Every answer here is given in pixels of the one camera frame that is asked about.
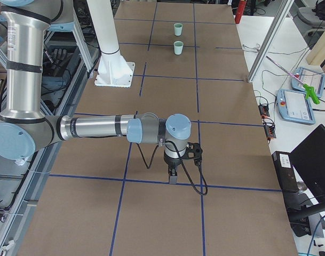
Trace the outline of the mint green cup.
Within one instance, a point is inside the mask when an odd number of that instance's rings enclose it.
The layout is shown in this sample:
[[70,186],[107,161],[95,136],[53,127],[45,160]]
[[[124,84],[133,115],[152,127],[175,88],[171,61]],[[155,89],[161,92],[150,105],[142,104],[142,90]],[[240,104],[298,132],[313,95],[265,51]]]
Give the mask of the mint green cup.
[[183,52],[184,43],[182,41],[175,41],[173,43],[173,49],[175,55],[181,55]]
[[173,27],[174,27],[174,35],[181,36],[182,30],[183,30],[183,24],[182,23],[174,23]]

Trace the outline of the orange black connector strip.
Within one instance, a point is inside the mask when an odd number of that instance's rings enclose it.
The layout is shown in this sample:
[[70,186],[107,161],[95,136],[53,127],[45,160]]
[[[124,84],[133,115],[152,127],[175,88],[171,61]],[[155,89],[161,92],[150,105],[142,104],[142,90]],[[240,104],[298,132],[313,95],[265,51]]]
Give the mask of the orange black connector strip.
[[270,118],[269,107],[266,104],[259,104],[258,109],[261,115],[261,121],[264,127],[267,141],[270,142],[272,139],[276,139],[275,123]]

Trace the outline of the black desktop computer box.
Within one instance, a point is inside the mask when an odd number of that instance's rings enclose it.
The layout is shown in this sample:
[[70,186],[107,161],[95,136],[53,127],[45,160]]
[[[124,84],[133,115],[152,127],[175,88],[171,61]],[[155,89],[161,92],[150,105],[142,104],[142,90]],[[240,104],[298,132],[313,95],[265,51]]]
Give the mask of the black desktop computer box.
[[299,189],[294,167],[290,161],[290,154],[288,152],[275,151],[272,154],[272,159],[281,190],[289,193],[297,193]]

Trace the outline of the lower teach pendant tablet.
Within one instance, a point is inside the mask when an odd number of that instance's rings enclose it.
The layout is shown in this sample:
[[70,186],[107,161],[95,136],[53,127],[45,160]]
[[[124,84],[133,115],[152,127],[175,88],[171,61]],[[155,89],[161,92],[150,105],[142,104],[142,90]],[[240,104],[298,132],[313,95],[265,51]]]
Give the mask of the lower teach pendant tablet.
[[315,124],[311,103],[309,99],[306,99],[304,92],[280,89],[276,96],[276,105],[285,121],[306,125]]

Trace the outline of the teach pendant tablet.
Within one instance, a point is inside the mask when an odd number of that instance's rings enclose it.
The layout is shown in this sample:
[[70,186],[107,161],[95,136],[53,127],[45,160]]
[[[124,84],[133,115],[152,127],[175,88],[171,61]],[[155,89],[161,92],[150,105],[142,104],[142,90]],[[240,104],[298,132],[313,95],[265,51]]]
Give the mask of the teach pendant tablet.
[[305,67],[299,67],[296,69],[294,75],[303,83],[314,87],[316,96],[318,98],[322,97],[325,85],[325,74]]
[[280,89],[276,96],[276,105],[285,121],[306,125],[315,124],[311,103],[309,99],[306,99],[304,92]]

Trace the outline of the black monitor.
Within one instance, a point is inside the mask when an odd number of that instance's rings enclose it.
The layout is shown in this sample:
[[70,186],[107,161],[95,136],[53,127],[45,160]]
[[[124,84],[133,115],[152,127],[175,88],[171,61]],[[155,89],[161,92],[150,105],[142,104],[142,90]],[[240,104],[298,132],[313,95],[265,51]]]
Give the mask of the black monitor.
[[325,202],[325,126],[317,126],[291,153],[290,161],[318,202]]

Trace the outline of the upper teach pendant tablet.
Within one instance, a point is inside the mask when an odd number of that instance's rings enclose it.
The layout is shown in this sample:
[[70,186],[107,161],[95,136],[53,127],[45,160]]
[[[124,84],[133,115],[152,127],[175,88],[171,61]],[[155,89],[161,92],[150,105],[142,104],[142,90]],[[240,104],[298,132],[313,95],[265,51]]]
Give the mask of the upper teach pendant tablet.
[[325,85],[325,74],[305,67],[299,67],[296,69],[294,75],[303,83],[314,87],[316,96],[318,98],[322,97]]

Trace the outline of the red fire extinguisher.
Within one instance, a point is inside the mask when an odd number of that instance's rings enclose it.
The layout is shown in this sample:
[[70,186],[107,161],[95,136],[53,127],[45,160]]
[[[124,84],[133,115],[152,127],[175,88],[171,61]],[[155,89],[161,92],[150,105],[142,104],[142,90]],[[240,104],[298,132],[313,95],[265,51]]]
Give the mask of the red fire extinguisher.
[[236,14],[235,14],[235,23],[239,24],[241,21],[241,18],[244,14],[244,9],[246,6],[247,1],[246,0],[240,0],[239,4],[237,6]]

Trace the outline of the wooden beam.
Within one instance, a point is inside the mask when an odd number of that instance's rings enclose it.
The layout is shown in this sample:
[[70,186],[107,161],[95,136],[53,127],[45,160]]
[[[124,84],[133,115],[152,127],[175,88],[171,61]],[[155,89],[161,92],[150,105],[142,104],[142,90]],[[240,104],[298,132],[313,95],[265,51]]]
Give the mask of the wooden beam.
[[319,66],[325,60],[325,31],[306,57],[309,65]]

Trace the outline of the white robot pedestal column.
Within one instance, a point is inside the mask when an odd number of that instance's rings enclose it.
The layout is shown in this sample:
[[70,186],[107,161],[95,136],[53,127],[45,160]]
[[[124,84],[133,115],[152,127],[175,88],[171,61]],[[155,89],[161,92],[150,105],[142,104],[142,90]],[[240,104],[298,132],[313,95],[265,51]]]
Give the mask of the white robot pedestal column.
[[135,63],[121,55],[111,3],[89,0],[87,4],[101,52],[95,85],[129,88]]

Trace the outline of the green handled grabber stick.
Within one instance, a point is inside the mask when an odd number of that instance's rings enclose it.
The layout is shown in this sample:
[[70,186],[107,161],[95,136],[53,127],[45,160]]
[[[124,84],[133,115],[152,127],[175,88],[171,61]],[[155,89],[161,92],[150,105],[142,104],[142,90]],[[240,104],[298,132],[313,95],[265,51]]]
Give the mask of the green handled grabber stick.
[[295,79],[296,81],[298,81],[303,88],[305,89],[306,92],[306,99],[311,98],[312,101],[318,105],[320,103],[320,100],[318,98],[318,96],[315,93],[315,89],[312,86],[309,86],[307,84],[305,84],[304,82],[302,82],[298,77],[296,77],[294,74],[292,74],[291,72],[287,71],[284,67],[282,67],[280,64],[278,64],[276,61],[274,61],[273,59],[271,59],[269,56],[266,56],[266,58],[271,61],[272,63],[274,63],[277,67],[279,67],[281,70],[283,70],[286,74],[288,74],[289,76],[291,76],[293,79]]

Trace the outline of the aluminium frame post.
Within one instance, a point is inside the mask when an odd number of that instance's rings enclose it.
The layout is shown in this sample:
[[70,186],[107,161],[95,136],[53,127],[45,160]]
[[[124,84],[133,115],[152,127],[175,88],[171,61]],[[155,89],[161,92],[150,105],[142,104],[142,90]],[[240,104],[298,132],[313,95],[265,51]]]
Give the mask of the aluminium frame post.
[[253,62],[253,65],[251,67],[250,73],[248,75],[248,82],[253,82],[254,78],[257,75],[257,72],[259,68],[261,67],[261,64],[263,63],[264,59],[267,56],[267,53],[269,51],[269,48],[271,47],[278,31],[280,30],[284,19],[286,18],[288,12],[290,11],[290,8],[293,4],[294,0],[283,0],[276,16],[274,17],[271,26],[264,38],[264,41],[261,45],[261,48],[259,49],[257,56]]

